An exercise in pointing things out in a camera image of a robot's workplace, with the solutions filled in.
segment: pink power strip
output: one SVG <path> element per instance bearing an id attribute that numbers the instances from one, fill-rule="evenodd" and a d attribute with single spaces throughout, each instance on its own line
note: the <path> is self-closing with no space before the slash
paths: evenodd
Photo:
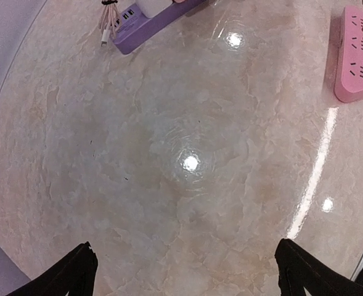
<path id="1" fill-rule="evenodd" d="M 343 12 L 336 97 L 345 103 L 363 99 L 363 11 L 346 6 Z"/>

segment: white charger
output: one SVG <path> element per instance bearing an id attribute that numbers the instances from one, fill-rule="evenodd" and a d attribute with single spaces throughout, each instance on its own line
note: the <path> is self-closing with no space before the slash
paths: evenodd
<path id="1" fill-rule="evenodd" d="M 136 0 L 137 6 L 139 6 L 143 14 L 149 19 L 157 16 L 160 12 L 172 5 L 172 3 L 173 0 Z"/>

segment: beige marble countertop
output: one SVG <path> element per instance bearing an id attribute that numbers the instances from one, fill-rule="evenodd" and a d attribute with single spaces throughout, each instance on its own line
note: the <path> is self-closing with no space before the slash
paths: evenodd
<path id="1" fill-rule="evenodd" d="M 363 101 L 332 91 L 349 3 L 211 1 L 122 56 L 98 1 L 48 0 L 0 95 L 0 246 L 33 278 L 90 241 L 96 296 L 278 295 L 282 237 L 350 276 Z"/>

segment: socket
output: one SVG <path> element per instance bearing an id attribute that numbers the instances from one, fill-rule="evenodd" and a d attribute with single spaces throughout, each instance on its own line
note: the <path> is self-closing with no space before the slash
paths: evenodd
<path id="1" fill-rule="evenodd" d="M 363 11 L 356 6 L 343 12 L 335 94 L 345 103 L 363 99 Z"/>
<path id="2" fill-rule="evenodd" d="M 139 6 L 133 4 L 122 12 L 122 15 L 124 15 L 128 10 L 132 10 L 134 14 L 123 20 L 113 42 L 123 54 L 130 54 L 164 27 L 206 1 L 187 0 L 182 3 L 174 2 L 154 18 L 147 18 Z"/>

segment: bundled cable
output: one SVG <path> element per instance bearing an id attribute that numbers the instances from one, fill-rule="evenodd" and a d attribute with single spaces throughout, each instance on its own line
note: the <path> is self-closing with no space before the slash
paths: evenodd
<path id="1" fill-rule="evenodd" d="M 107 46 L 108 39 L 111 35 L 115 38 L 116 32 L 121 25 L 120 12 L 117 8 L 118 0 L 103 0 L 103 13 L 99 22 L 99 29 L 102 32 L 102 47 Z"/>

